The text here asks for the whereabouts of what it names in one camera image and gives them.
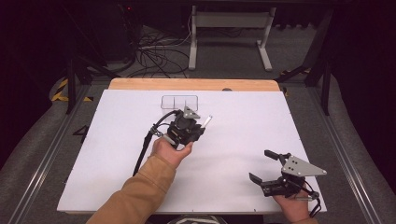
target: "metal stand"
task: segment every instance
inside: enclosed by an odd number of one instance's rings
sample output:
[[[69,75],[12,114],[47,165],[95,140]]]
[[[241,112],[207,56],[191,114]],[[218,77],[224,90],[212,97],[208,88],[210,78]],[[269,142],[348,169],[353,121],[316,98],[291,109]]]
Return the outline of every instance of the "metal stand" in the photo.
[[[330,91],[331,67],[330,67],[330,60],[319,59],[320,56],[319,54],[321,52],[322,45],[327,34],[327,30],[332,20],[332,13],[333,13],[333,9],[330,8],[327,10],[325,16],[323,17],[323,20],[317,29],[317,33],[315,34],[315,37],[312,40],[312,44],[305,55],[303,65],[293,69],[290,72],[285,72],[284,76],[274,79],[276,82],[281,83],[288,80],[291,77],[300,74],[307,68],[312,68],[308,76],[306,77],[304,83],[307,87],[314,87],[318,84],[318,81],[320,80],[321,76],[323,76],[324,74],[322,94],[321,94],[321,106],[323,108],[323,112],[327,116],[329,116],[328,102],[329,102],[329,91]]]
[[[197,55],[197,27],[249,27],[265,28],[261,40],[257,41],[257,46],[262,56],[262,63],[265,71],[272,71],[272,65],[268,58],[265,44],[271,30],[276,8],[272,7],[269,12],[242,13],[242,12],[202,12],[197,11],[196,6],[192,6],[191,12],[191,48],[189,69],[194,70]]]
[[[87,59],[86,57],[77,56],[70,59],[67,62],[66,68],[68,79],[67,89],[69,97],[66,114],[69,114],[76,105],[76,76],[78,77],[78,80],[82,85],[90,85],[92,82],[92,77],[90,76],[87,69],[88,66],[96,69],[97,71],[107,75],[110,78],[120,77],[108,71],[101,65],[98,65],[97,63],[94,63],[93,61]]]

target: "metal bracket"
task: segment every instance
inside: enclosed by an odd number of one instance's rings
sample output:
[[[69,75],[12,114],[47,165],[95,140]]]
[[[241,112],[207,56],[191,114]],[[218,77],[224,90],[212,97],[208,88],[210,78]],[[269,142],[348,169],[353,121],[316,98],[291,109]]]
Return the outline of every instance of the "metal bracket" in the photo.
[[[282,172],[295,176],[326,175],[327,172],[298,157],[290,156],[282,168]]]
[[[193,110],[191,110],[188,106],[184,106],[183,117],[185,119],[200,119],[201,117],[197,115]]]

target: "metal frame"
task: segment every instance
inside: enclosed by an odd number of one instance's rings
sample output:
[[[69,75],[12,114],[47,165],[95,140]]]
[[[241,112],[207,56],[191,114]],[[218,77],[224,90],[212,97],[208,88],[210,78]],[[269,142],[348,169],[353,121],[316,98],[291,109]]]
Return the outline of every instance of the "metal frame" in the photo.
[[[37,170],[33,174],[29,186],[26,188],[26,191],[23,193],[23,196],[21,197],[20,202],[15,208],[14,213],[12,214],[10,220],[8,221],[8,224],[23,223],[24,218],[29,212],[30,206],[35,200],[35,196],[37,196],[42,184],[44,183],[44,180],[47,177],[47,173],[50,171],[50,167],[54,162],[56,155],[58,154],[58,151],[64,140],[64,136],[73,120],[73,117],[76,115],[78,108],[83,102],[84,97],[88,92],[89,88],[90,86],[84,85],[79,90],[75,106],[73,107],[73,109],[71,109],[69,114],[66,114],[64,116],[60,128],[55,134],[49,146],[49,149],[47,150],[46,155],[44,156],[43,160],[38,165]]]
[[[346,175],[346,179],[349,182],[349,185],[355,194],[355,197],[358,201],[359,206],[361,207],[361,211],[363,212],[364,217],[367,220],[367,223],[370,224],[382,224],[381,219],[378,216],[378,213],[375,211],[374,205],[370,200],[370,196],[367,193],[366,187],[361,180],[361,176],[358,170],[353,165],[352,160],[349,158],[347,154],[347,150],[345,149],[340,137],[338,136],[337,131],[332,124],[332,119],[327,116],[320,107],[320,100],[317,91],[315,88],[308,88],[309,95],[311,100],[315,102],[315,106],[322,118],[322,121],[326,125],[328,134],[332,141],[334,147],[334,153],[337,156],[338,161],[341,164],[341,167],[344,170]]]
[[[265,71],[272,71],[272,65],[268,58],[265,44],[270,34],[271,25],[274,20],[276,8],[271,7],[269,12],[202,12],[197,11],[196,6],[192,6],[191,12],[191,47],[189,69],[194,70],[196,67],[197,55],[197,27],[247,27],[247,28],[265,28],[261,40],[257,41],[262,63]]]

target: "sleeve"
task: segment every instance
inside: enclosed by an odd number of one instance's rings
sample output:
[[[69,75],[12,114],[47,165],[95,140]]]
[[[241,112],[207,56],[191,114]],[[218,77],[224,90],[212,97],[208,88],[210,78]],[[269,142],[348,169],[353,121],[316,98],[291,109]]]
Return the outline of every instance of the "sleeve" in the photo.
[[[150,156],[87,223],[145,223],[163,203],[175,175],[176,170],[167,161],[158,155]]]
[[[318,224],[318,221],[315,218],[307,218],[298,222],[293,222],[291,224]]]

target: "white paper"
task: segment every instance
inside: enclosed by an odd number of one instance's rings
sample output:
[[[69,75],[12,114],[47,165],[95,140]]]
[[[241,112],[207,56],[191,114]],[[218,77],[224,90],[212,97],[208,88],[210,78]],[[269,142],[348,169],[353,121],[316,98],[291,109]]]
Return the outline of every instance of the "white paper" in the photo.
[[[157,213],[279,212],[275,201],[264,197],[248,174],[263,181],[281,176],[280,162],[266,157],[265,149],[309,161],[282,92],[116,90],[103,93],[58,211],[94,212],[132,176],[144,137],[163,116],[164,95],[196,95],[198,123],[209,115],[213,119],[178,167]],[[307,181],[320,192],[314,177]]]

